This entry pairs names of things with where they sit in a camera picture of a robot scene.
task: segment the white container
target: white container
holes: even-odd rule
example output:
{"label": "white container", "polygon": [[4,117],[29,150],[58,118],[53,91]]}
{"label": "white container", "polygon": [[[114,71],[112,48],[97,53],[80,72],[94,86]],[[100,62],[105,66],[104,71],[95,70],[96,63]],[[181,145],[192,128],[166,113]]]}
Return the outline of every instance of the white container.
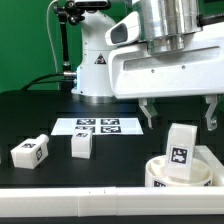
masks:
{"label": "white container", "polygon": [[213,171],[206,163],[193,158],[190,179],[184,180],[166,176],[165,156],[158,156],[146,164],[145,186],[146,187],[196,187],[211,186]]}
{"label": "white container", "polygon": [[47,143],[49,138],[40,135],[36,139],[27,139],[11,150],[11,155],[15,167],[34,169],[47,156]]}

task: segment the white cup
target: white cup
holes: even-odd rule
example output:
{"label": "white cup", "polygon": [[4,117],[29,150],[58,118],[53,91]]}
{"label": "white cup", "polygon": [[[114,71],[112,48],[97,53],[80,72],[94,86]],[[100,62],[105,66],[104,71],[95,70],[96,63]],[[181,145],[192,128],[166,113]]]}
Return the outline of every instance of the white cup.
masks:
{"label": "white cup", "polygon": [[165,156],[158,156],[147,162],[145,170],[146,187],[195,187],[212,185],[213,171],[201,160],[193,158],[189,180],[165,176],[164,167]]}

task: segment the metal cylinder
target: metal cylinder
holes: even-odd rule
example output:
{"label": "metal cylinder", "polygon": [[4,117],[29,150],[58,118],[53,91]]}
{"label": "metal cylinder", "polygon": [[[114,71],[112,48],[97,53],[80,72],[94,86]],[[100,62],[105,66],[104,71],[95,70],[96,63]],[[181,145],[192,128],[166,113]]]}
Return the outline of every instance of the metal cylinder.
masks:
{"label": "metal cylinder", "polygon": [[201,30],[198,0],[139,0],[133,8],[140,16],[141,39],[149,43],[151,53],[182,49],[183,35]]}

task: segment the warning label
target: warning label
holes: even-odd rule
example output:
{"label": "warning label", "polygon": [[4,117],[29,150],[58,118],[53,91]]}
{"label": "warning label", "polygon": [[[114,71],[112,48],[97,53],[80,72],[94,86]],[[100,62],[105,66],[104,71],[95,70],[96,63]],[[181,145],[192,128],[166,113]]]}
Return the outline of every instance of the warning label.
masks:
{"label": "warning label", "polygon": [[105,65],[106,64],[106,61],[103,57],[103,54],[99,55],[99,57],[95,61],[95,64],[98,64],[98,65]]}

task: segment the black mount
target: black mount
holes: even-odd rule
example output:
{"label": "black mount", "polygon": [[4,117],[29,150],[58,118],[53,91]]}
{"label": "black mount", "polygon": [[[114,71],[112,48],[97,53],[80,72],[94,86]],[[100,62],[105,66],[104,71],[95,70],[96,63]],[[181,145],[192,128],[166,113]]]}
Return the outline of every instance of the black mount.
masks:
{"label": "black mount", "polygon": [[110,1],[107,5],[95,4],[90,6],[87,3],[75,4],[74,1],[68,1],[65,3],[65,6],[58,6],[57,3],[54,5],[54,12],[58,16],[58,20],[61,28],[61,39],[62,39],[62,52],[63,52],[63,72],[71,71],[71,64],[69,61],[69,52],[68,52],[68,37],[67,37],[67,28],[66,24],[69,22],[72,26],[76,26],[79,22],[83,21],[85,17],[83,14],[85,11],[89,13],[94,13],[100,9],[109,9],[111,7]]}

